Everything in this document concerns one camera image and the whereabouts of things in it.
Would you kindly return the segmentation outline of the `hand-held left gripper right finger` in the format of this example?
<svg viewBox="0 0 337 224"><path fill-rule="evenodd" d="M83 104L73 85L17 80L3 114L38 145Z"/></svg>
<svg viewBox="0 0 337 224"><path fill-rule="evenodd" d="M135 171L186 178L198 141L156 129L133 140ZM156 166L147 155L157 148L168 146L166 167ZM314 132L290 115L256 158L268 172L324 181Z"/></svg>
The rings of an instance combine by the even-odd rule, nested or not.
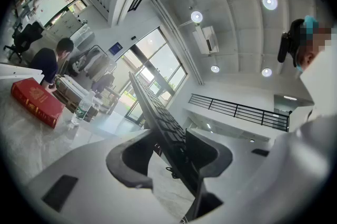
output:
<svg viewBox="0 0 337 224"><path fill-rule="evenodd" d="M265 142L186 131L186 150L196 171L195 199L185 215L187 221L206 215L234 201L270 151Z"/></svg>

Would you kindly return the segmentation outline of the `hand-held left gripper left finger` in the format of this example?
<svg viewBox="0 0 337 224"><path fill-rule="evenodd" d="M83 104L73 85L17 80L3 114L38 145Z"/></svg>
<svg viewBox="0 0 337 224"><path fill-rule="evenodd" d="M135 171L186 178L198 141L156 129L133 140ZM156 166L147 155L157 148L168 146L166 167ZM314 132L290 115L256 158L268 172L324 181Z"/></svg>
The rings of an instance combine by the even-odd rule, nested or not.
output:
<svg viewBox="0 0 337 224"><path fill-rule="evenodd" d="M167 163L153 152L149 173L153 189L129 188L109 172L108 153L144 131L78 147L43 170L28 184L48 223L180 223L184 217L182 183L172 179ZM60 211L42 200L61 176L77 178Z"/></svg>

